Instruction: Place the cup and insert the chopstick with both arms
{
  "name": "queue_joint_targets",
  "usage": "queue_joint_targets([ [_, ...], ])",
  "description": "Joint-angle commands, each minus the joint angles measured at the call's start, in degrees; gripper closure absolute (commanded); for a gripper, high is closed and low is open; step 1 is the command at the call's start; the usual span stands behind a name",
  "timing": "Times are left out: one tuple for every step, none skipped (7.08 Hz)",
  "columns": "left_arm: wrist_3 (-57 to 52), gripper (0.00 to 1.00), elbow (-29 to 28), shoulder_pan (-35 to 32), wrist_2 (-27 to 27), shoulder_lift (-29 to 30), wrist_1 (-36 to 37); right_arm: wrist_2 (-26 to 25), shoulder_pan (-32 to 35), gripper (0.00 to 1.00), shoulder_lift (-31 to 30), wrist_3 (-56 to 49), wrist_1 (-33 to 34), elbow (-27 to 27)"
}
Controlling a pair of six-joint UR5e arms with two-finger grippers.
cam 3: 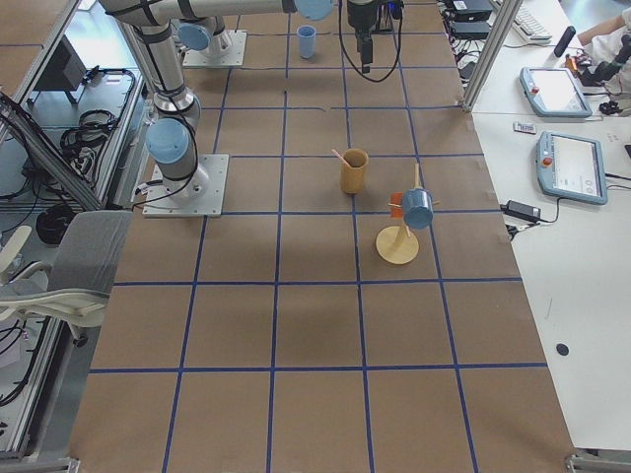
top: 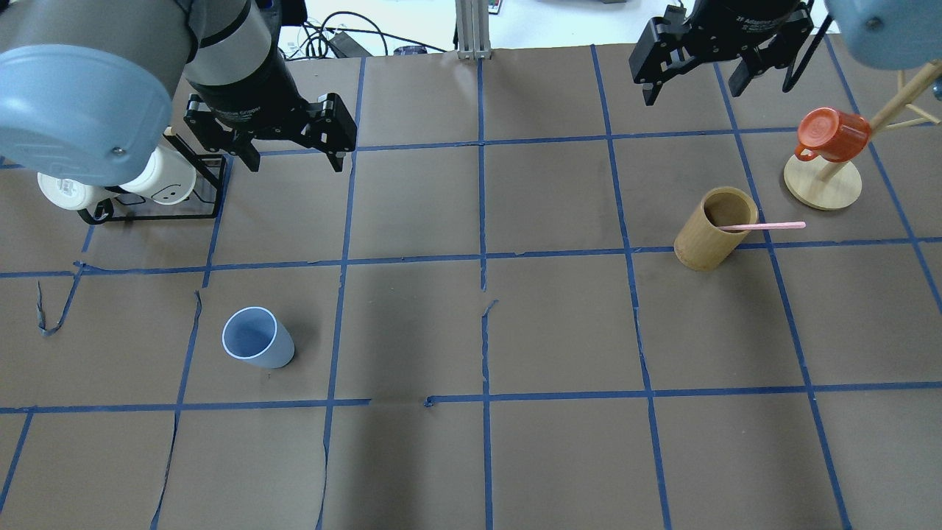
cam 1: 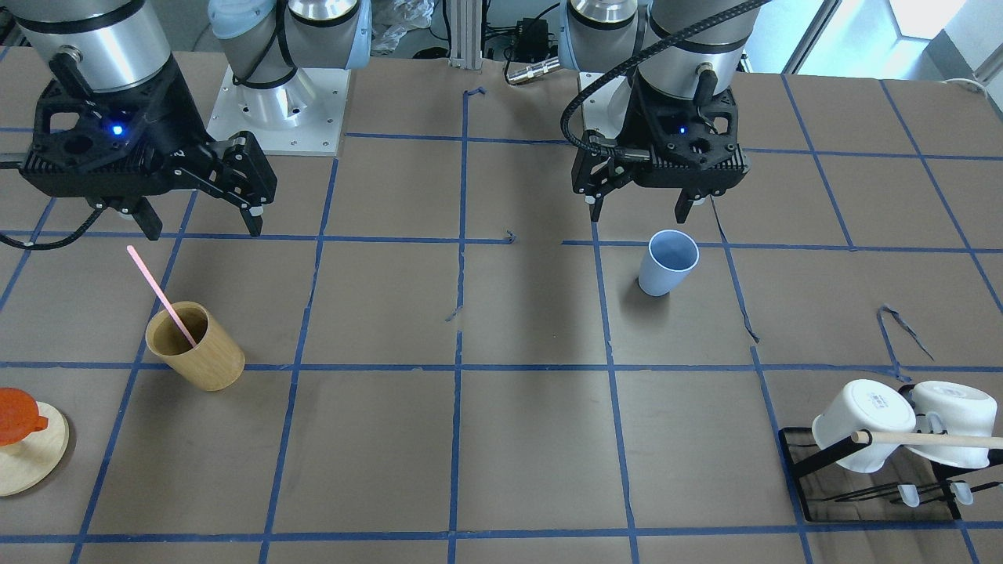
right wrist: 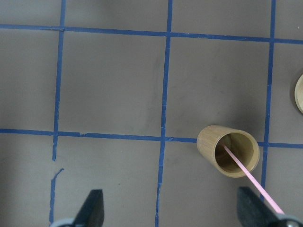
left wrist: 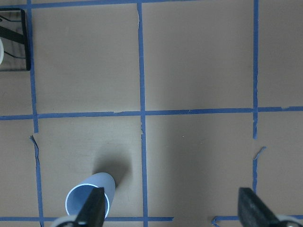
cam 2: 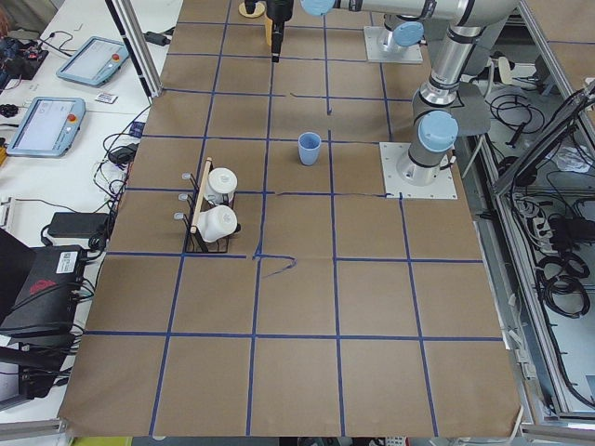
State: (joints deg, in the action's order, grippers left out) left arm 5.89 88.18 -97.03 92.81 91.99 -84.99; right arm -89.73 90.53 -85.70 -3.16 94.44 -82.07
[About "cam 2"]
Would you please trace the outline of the black gripper holder side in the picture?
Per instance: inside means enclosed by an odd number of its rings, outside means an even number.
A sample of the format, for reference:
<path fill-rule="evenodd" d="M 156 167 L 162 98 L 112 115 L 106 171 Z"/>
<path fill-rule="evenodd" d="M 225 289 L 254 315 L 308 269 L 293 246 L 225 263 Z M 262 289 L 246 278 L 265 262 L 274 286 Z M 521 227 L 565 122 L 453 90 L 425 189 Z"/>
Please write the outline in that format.
<path fill-rule="evenodd" d="M 292 19 L 293 0 L 267 0 L 267 17 L 271 20 L 271 62 L 280 60 L 284 26 Z"/>

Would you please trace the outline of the silver robot arm near holder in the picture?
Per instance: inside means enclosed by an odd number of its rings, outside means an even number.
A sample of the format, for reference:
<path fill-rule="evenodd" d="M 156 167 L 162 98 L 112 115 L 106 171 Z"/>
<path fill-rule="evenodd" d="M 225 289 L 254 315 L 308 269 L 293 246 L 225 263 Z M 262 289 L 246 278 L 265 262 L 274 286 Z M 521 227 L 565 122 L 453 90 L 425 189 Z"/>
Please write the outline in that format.
<path fill-rule="evenodd" d="M 424 25 L 421 21 L 402 19 L 395 14 L 384 15 L 384 27 L 380 44 L 382 50 L 389 55 L 418 44 L 424 35 Z"/>

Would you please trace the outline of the silver robot arm near rack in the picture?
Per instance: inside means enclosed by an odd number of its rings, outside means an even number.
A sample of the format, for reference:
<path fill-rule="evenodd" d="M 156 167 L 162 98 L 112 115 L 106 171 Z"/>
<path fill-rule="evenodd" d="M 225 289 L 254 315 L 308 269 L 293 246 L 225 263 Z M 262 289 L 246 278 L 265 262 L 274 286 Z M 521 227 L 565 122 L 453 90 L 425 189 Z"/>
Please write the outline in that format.
<path fill-rule="evenodd" d="M 450 113 L 459 81 L 486 27 L 506 19 L 516 1 L 303 1 L 302 8 L 312 16 L 323 16 L 331 9 L 350 12 L 374 11 L 413 19 L 448 20 L 449 26 L 429 79 L 414 96 L 415 135 L 408 152 L 396 170 L 404 181 L 415 186 L 429 185 L 437 177 L 440 164 L 453 148 L 458 123 Z"/>

